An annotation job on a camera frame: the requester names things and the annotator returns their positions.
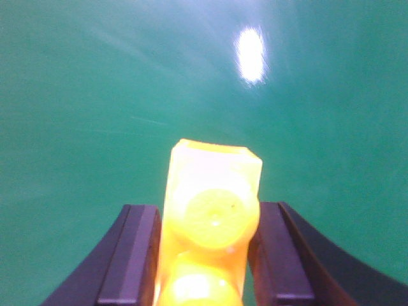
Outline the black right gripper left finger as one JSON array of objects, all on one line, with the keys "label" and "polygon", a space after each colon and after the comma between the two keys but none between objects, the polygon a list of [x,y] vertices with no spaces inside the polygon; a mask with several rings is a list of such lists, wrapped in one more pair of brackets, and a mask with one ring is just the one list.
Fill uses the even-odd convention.
[{"label": "black right gripper left finger", "polygon": [[97,246],[44,305],[152,305],[161,231],[158,208],[124,205]]}]

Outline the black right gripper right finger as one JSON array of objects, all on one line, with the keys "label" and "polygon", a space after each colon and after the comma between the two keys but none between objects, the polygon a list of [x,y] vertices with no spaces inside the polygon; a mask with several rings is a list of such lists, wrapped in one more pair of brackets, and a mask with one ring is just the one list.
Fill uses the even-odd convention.
[{"label": "black right gripper right finger", "polygon": [[407,285],[350,255],[284,202],[262,202],[249,247],[257,305],[407,305]]}]

